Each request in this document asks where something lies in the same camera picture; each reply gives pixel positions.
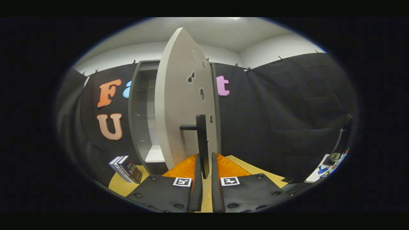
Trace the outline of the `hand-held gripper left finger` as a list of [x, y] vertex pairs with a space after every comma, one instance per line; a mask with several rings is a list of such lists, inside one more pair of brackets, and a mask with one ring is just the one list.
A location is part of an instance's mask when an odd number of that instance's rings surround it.
[[148, 176], [127, 198], [158, 212], [201, 211], [203, 180], [200, 156], [188, 157], [162, 176]]

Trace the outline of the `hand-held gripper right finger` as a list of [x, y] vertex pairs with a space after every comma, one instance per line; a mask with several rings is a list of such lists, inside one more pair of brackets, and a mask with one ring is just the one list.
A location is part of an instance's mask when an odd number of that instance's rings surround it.
[[251, 174], [214, 152], [211, 158], [213, 212], [262, 212], [289, 199], [289, 194], [266, 174]]

